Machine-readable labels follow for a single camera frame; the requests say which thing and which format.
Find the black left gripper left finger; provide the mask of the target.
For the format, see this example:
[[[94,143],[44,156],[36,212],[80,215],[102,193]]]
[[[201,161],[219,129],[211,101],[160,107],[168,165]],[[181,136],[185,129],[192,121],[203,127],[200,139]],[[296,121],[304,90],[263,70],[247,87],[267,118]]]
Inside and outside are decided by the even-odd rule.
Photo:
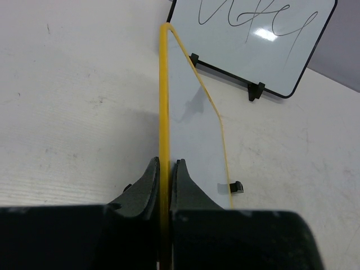
[[[157,269],[160,161],[153,157],[134,184],[111,201],[111,251],[128,269]]]

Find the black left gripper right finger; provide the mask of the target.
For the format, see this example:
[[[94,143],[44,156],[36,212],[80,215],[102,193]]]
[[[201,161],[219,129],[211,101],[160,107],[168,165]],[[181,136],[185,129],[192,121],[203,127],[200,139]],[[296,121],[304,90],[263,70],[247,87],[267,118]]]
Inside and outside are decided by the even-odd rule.
[[[220,237],[214,218],[223,209],[192,180],[184,159],[177,160],[170,203],[173,269],[209,269]]]

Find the yellow framed whiteboard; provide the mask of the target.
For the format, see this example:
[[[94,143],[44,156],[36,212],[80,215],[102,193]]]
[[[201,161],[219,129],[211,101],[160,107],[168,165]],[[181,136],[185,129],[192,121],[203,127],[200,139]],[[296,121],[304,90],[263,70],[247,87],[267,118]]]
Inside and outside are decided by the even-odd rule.
[[[233,207],[223,125],[175,28],[160,27],[159,160],[160,269],[170,269],[170,196],[177,160],[224,209]]]

